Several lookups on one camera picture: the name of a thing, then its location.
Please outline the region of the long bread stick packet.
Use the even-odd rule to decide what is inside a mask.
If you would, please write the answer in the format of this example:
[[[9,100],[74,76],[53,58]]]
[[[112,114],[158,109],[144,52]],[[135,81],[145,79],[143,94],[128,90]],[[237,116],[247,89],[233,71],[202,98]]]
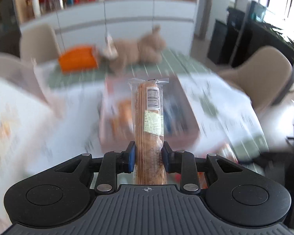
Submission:
[[[162,162],[164,143],[164,79],[130,79],[136,160],[134,182],[138,185],[165,185],[167,175]]]

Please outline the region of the beige chair left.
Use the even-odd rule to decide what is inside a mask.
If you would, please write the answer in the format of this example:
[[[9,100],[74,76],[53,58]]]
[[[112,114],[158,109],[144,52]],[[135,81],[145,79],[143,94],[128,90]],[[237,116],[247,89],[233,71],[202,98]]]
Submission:
[[[56,60],[61,55],[54,29],[40,24],[22,32],[19,42],[20,58],[37,64]]]

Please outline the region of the blue seaweed snack packet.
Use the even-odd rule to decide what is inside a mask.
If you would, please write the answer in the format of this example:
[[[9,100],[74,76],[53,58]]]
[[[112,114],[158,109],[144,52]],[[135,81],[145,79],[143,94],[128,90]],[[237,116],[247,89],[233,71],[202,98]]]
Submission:
[[[173,98],[163,101],[163,118],[165,134],[169,136],[181,135],[188,131],[187,122],[182,108]]]

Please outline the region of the white tumbler bottle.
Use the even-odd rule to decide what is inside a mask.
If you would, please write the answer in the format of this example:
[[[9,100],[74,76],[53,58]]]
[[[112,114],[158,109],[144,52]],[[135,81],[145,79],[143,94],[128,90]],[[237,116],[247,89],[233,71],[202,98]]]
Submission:
[[[39,18],[41,16],[39,0],[32,0],[32,10],[35,18]]]

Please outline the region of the pink cardboard gift box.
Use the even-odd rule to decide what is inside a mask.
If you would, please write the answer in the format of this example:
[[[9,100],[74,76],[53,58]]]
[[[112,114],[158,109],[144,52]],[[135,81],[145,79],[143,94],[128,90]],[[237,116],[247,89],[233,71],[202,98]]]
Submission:
[[[200,129],[177,76],[105,79],[99,140],[104,153],[123,151],[130,141],[166,141],[173,150],[188,150]]]

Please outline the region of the beige chair right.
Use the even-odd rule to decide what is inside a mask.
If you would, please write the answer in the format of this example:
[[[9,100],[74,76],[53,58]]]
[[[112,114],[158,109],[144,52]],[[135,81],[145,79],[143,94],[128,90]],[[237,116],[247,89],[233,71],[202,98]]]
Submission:
[[[255,113],[261,114],[287,85],[292,71],[292,65],[278,49],[264,46],[239,67],[221,70],[218,75],[244,92]]]

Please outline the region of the white sideboard cabinet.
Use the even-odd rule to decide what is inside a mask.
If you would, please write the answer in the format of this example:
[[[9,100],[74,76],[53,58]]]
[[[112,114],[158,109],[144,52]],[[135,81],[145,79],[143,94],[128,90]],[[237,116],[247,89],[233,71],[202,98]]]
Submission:
[[[85,44],[104,47],[107,33],[113,39],[136,39],[159,25],[167,46],[189,55],[196,9],[196,3],[190,1],[105,0],[48,13],[21,24],[20,30],[48,24],[56,33],[61,51],[65,51]]]

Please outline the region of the round bun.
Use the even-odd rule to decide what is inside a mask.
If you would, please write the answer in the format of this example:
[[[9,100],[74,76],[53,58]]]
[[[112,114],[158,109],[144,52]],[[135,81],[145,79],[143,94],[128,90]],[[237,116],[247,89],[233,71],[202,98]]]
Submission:
[[[115,104],[110,123],[114,138],[127,140],[133,139],[134,132],[131,99],[120,100]]]

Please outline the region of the white cartoon print bag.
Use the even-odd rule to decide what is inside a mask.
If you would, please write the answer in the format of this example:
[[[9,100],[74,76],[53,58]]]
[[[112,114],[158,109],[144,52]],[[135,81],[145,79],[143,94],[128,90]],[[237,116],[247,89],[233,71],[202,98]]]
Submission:
[[[11,225],[6,191],[25,177],[64,113],[64,100],[44,85],[35,62],[0,53],[0,233]]]

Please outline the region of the orange tissue pouch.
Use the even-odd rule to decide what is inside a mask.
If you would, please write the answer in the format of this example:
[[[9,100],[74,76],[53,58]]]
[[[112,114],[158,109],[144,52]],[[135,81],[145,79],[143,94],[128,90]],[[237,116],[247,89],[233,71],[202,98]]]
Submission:
[[[96,46],[75,46],[64,52],[58,59],[64,74],[97,70],[99,68],[98,49]]]

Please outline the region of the beige chair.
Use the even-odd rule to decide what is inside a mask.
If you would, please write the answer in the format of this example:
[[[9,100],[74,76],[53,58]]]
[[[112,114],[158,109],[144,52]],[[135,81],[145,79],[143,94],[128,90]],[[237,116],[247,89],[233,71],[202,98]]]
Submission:
[[[221,70],[218,75],[244,92],[255,113],[261,114],[287,85],[292,71],[292,65],[278,49],[264,46],[239,67]]]
[[[54,29],[40,24],[22,32],[19,42],[20,58],[37,64],[56,60],[61,55]]]

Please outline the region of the brown plush toy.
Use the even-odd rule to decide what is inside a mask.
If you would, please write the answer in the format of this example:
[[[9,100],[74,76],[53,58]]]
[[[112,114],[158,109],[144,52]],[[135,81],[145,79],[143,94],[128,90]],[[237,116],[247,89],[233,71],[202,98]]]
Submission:
[[[113,40],[109,35],[106,37],[106,47],[99,52],[99,56],[109,62],[109,69],[116,75],[123,74],[130,65],[160,63],[161,53],[166,48],[160,29],[161,26],[156,25],[139,39]]]

